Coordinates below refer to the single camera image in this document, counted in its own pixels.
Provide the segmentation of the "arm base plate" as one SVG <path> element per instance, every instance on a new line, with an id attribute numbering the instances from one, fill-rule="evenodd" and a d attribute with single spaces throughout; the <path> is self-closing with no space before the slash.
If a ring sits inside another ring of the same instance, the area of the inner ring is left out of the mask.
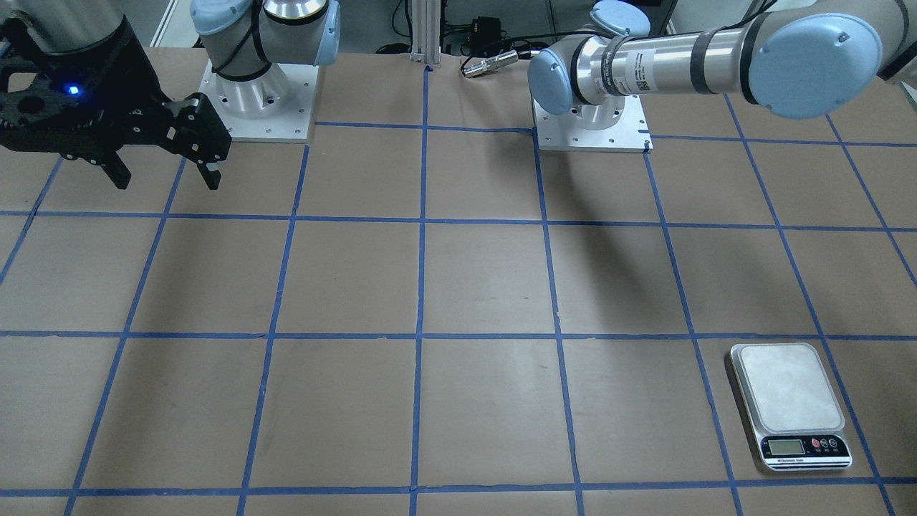
<path id="1" fill-rule="evenodd" d="M 314 65 L 273 63 L 264 75 L 236 82 L 207 62 L 200 92 L 234 143 L 308 143 L 321 72 Z"/>
<path id="2" fill-rule="evenodd" d="M 654 148 L 639 97 L 615 97 L 590 76 L 554 63 L 529 73 L 541 151 L 648 153 Z"/>

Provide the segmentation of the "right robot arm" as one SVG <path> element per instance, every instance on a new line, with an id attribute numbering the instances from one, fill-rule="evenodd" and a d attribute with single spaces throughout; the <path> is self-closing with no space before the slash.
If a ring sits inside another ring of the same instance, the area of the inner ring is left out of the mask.
<path id="1" fill-rule="evenodd" d="M 193 1 L 215 92 L 173 100 L 115 1 L 4 1 L 2 145 L 101 167 L 118 189 L 118 151 L 155 145 L 193 161 L 209 189 L 239 118 L 279 113 L 294 95 L 282 65 L 328 66 L 340 45 L 335 1 Z"/>

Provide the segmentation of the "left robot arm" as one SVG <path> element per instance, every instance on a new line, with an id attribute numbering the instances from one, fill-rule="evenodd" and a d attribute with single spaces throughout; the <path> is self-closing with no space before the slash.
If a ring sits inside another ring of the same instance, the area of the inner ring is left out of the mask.
<path id="1" fill-rule="evenodd" d="M 915 61 L 913 1 L 815 1 L 725 27 L 652 37 L 646 15 L 596 2 L 590 23 L 540 50 L 527 79 L 537 123 L 617 121 L 623 99 L 736 92 L 786 120 L 830 114 Z"/>

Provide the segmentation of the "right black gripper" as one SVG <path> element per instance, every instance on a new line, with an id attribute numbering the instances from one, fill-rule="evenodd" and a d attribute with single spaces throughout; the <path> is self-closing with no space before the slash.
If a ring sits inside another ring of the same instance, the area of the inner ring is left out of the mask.
<path id="1" fill-rule="evenodd" d="M 216 161 L 225 160 L 229 131 L 202 92 L 182 101 L 163 91 L 150 59 L 127 19 L 105 38 L 74 52 L 40 49 L 35 27 L 9 17 L 2 37 L 2 145 L 95 159 L 118 190 L 132 173 L 115 151 L 156 145 L 198 161 L 210 191 L 219 189 Z"/>

